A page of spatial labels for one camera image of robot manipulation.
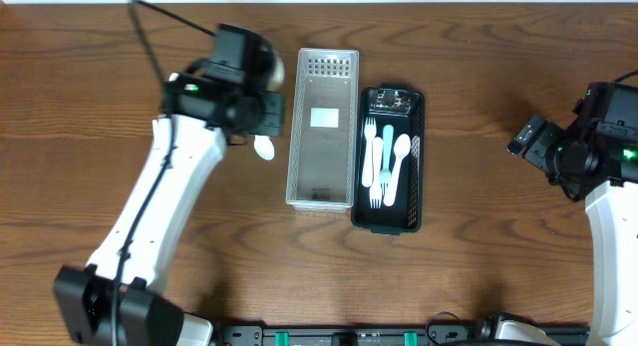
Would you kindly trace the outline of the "white fork group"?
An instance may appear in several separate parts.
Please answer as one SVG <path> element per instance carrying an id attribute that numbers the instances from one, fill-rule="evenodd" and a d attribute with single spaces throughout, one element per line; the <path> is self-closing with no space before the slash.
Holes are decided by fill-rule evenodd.
<path id="1" fill-rule="evenodd" d="M 373 139 L 377 136 L 376 120 L 367 117 L 364 121 L 365 154 L 363 159 L 362 186 L 370 187 L 373 183 Z"/>
<path id="2" fill-rule="evenodd" d="M 381 207 L 383 191 L 380 181 L 383 159 L 383 139 L 374 137 L 372 141 L 372 162 L 373 162 L 373 182 L 369 189 L 370 207 L 378 209 Z"/>

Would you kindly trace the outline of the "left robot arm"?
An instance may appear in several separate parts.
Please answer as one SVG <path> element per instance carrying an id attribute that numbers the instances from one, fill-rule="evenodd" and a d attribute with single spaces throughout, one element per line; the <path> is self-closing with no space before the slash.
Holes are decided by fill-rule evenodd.
<path id="1" fill-rule="evenodd" d="M 206 318 L 164 297 L 180 236 L 226 150 L 248 136 L 278 137 L 284 67 L 272 44 L 220 25 L 212 53 L 161 78 L 153 142 L 113 228 L 82 268 L 65 266 L 53 292 L 80 345 L 211 345 Z"/>

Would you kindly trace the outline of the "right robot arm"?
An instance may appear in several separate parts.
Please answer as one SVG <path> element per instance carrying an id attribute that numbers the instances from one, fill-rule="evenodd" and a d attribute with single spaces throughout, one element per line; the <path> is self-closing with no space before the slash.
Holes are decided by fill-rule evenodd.
<path id="1" fill-rule="evenodd" d="M 592 236 L 590 345 L 637 342 L 637 89 L 594 82 L 562 128 L 534 115 L 506 149 L 583 201 Z"/>

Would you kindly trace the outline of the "white spoon group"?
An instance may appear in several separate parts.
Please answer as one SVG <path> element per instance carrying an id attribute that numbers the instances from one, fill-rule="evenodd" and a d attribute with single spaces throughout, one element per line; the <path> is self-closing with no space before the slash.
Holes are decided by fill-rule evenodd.
<path id="1" fill-rule="evenodd" d="M 385 206 L 392 206 L 395 203 L 399 178 L 401 173 L 402 161 L 409 154 L 411 150 L 411 139 L 407 134 L 401 134 L 398 136 L 394 143 L 393 152 L 395 156 L 395 162 L 391 170 L 391 179 L 385 195 L 383 203 Z"/>

